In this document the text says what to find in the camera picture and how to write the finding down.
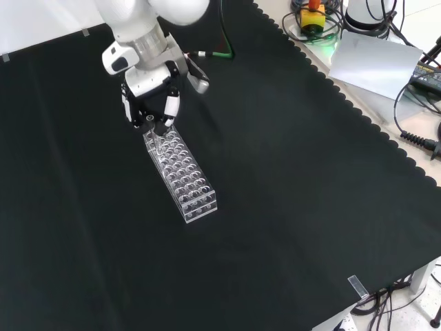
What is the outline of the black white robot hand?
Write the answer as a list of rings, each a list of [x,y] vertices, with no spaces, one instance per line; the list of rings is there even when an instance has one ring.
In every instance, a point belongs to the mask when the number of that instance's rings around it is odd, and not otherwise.
[[[127,70],[121,84],[121,96],[125,116],[137,131],[144,134],[152,130],[154,134],[163,136],[173,126],[181,104],[180,92],[173,84],[179,74],[173,61],[166,61],[153,70],[135,67]],[[148,121],[151,111],[146,106],[146,100],[163,91],[167,93],[163,116],[159,120]]]

